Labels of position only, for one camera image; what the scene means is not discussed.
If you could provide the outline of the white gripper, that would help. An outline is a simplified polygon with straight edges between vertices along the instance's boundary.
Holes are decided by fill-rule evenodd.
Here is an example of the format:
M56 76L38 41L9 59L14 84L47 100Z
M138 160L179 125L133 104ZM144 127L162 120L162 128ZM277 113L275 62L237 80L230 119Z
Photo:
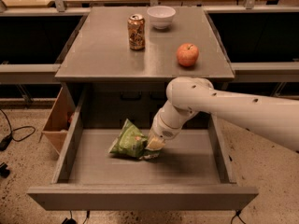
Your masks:
M149 136L146 149L161 150L165 145L165 140L174 139L183 126L181 118L182 116L175 108L160 108L151 126L155 135Z

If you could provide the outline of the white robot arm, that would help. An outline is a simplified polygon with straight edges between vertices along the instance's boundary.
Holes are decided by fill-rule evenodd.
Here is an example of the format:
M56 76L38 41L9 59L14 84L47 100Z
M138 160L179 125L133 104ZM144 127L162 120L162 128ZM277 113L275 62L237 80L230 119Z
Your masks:
M290 150L299 150L299 102L291 99L217 91L205 78L177 77L154 117L147 149L157 151L200 112L225 119Z

